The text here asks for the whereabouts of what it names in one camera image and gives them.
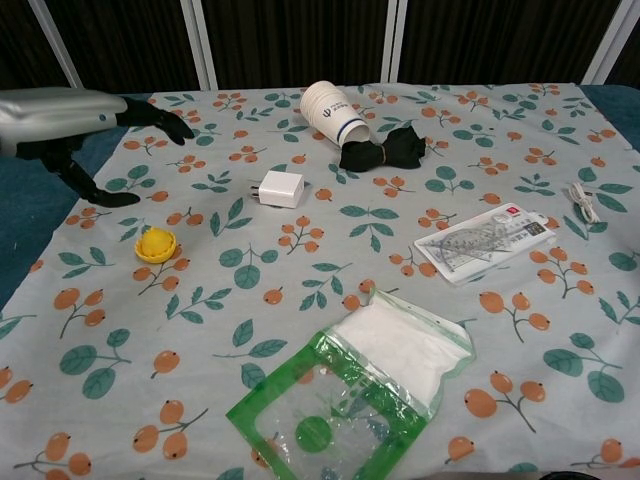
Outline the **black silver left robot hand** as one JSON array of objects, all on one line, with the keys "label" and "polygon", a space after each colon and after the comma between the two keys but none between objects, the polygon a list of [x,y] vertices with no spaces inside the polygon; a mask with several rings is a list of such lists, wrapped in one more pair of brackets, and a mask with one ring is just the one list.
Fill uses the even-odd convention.
[{"label": "black silver left robot hand", "polygon": [[82,199],[106,208],[133,205],[140,197],[98,188],[72,154],[87,135],[117,126],[154,126],[178,145],[194,137],[178,115],[126,96],[70,87],[1,92],[1,155],[40,160]]}]

